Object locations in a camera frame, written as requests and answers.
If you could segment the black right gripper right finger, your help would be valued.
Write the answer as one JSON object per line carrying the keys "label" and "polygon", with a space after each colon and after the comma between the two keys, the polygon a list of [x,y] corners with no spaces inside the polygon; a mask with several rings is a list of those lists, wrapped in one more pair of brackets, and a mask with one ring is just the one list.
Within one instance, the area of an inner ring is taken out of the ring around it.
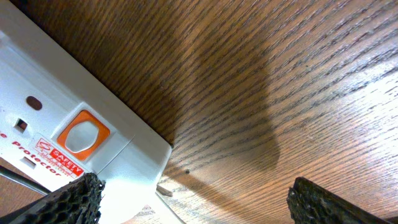
{"label": "black right gripper right finger", "polygon": [[287,205],[295,223],[388,223],[304,177],[295,179]]}

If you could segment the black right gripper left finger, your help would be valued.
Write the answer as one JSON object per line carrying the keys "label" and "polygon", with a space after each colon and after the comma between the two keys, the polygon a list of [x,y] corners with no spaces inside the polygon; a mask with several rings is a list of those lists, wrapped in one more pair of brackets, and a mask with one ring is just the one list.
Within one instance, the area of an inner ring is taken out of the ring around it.
{"label": "black right gripper left finger", "polygon": [[43,198],[1,217],[1,223],[98,223],[104,188],[105,182],[96,174],[86,173]]}

